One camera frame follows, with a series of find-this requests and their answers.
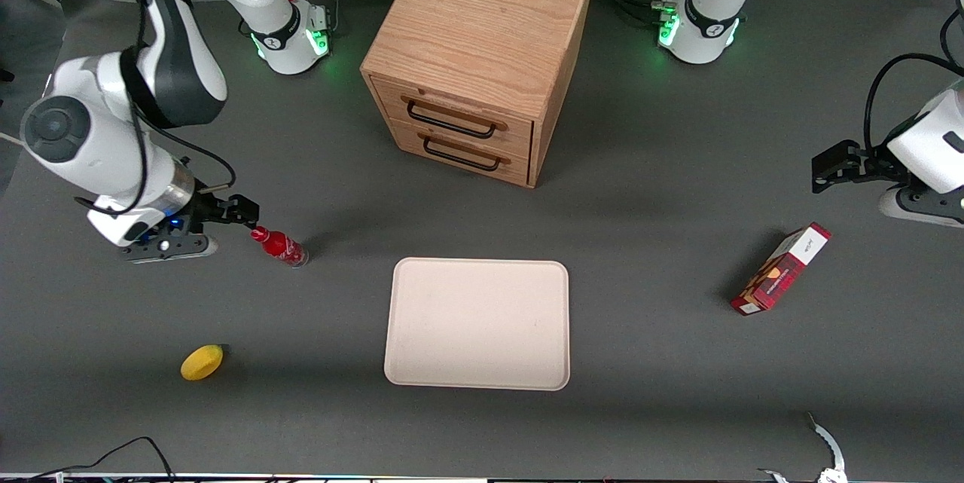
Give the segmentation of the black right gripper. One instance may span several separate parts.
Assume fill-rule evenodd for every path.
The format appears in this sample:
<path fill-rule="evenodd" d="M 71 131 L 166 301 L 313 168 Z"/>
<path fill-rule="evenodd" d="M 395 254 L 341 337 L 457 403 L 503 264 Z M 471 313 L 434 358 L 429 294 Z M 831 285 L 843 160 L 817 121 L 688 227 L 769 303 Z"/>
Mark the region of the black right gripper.
<path fill-rule="evenodd" d="M 154 235 L 170 240 L 208 240 L 204 233 L 207 223 L 237 223 L 245 228 L 257 228 L 261 218 L 261 205 L 244 195 L 231 195 L 228 198 L 228 220 L 224 213 L 221 199 L 215 195 L 197 192 L 185 207 L 166 216 L 155 226 Z"/>

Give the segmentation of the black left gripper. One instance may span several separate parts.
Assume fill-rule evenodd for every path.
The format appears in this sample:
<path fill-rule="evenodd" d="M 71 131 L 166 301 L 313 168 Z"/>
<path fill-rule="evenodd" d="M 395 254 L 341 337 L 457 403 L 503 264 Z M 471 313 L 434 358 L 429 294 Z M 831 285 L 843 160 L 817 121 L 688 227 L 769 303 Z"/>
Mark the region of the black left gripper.
<path fill-rule="evenodd" d="M 913 187 L 914 174 L 905 162 L 886 148 L 861 150 L 853 140 L 843 140 L 817 154 L 810 160 L 810 191 L 826 191 L 839 183 L 895 181 L 896 187 Z"/>

